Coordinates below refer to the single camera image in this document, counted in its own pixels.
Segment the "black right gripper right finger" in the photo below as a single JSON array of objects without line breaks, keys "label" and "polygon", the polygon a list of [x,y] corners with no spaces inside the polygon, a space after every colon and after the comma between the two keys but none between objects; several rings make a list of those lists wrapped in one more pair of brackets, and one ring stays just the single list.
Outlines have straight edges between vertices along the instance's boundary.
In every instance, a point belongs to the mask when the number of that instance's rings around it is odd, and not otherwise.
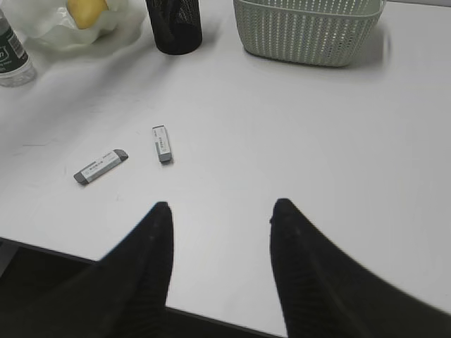
[{"label": "black right gripper right finger", "polygon": [[289,199],[271,217],[271,265],[289,337],[449,337],[450,315],[382,280]]}]

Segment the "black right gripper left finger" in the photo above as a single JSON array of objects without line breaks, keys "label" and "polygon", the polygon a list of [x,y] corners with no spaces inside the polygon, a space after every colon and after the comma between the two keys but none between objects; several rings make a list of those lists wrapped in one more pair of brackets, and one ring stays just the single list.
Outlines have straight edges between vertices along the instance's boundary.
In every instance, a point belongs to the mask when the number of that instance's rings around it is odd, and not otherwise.
[{"label": "black right gripper left finger", "polygon": [[173,217],[158,202],[100,261],[11,314],[2,337],[161,337]]}]

